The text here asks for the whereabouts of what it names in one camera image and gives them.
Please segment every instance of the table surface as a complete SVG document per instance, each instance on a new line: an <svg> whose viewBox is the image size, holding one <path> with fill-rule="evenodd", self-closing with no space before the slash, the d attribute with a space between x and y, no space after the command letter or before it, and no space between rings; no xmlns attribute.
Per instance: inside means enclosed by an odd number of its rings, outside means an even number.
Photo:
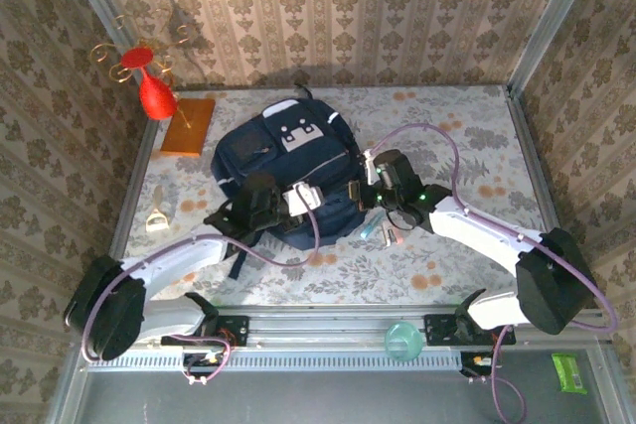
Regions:
<svg viewBox="0 0 636 424"><path fill-rule="evenodd" d="M503 86L316 88L313 93L348 121L361 149L408 123L430 122L446 129L460 151L460 196L509 222L543 227ZM295 95L290 89L188 93L188 97L213 97L217 102L203 154L200 158L162 155L159 150L169 120L160 124L125 256L160 247L213 212L225 200L210 171L219 139L267 105ZM388 146L408 156L423 183L449 186L452 152L441 136L410 131ZM157 185L163 187L160 209L168 216L170 228L146 232ZM366 222L378 212L371 211ZM218 306L455 304L476 289L497 289L514 281L488 258L422 229L408 232L402 244L385 248L378 229L362 240L363 227L333 246L321 247L310 265L286 269L249 257L238 280L232 280L227 278L230 259L186 275L157 298L176 298L194 290ZM267 233L256 250L282 262L308 253Z"/></svg>

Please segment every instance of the green package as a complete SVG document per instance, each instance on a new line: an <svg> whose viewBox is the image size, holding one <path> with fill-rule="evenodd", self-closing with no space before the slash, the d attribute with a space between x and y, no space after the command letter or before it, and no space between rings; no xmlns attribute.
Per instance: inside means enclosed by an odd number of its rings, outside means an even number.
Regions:
<svg viewBox="0 0 636 424"><path fill-rule="evenodd" d="M562 392L587 394L587 389L583 387L583 381L580 378L575 354L553 353L553 362Z"/></svg>

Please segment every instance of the wooden board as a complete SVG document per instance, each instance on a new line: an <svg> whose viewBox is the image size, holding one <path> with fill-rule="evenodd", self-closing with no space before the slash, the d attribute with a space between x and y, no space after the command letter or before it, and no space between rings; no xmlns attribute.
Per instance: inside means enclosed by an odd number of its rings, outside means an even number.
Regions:
<svg viewBox="0 0 636 424"><path fill-rule="evenodd" d="M179 109L183 114L177 111L173 115L161 145L161 152L170 155L201 156L215 104L213 99L208 98L180 99ZM184 116L190 123L190 128L188 128Z"/></svg>

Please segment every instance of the damask wallpaper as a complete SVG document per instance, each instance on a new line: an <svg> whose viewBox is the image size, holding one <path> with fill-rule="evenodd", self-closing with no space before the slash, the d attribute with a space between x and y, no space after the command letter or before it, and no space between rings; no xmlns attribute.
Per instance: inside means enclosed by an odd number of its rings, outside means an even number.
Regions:
<svg viewBox="0 0 636 424"><path fill-rule="evenodd" d="M507 82L549 0L110 0L142 35L193 24L186 88Z"/></svg>
<svg viewBox="0 0 636 424"><path fill-rule="evenodd" d="M0 422L42 422L69 349L61 313L107 251L145 126L88 61L87 0L0 0Z"/></svg>
<svg viewBox="0 0 636 424"><path fill-rule="evenodd" d="M525 100L561 224L618 312L636 396L636 0L576 0Z"/></svg>

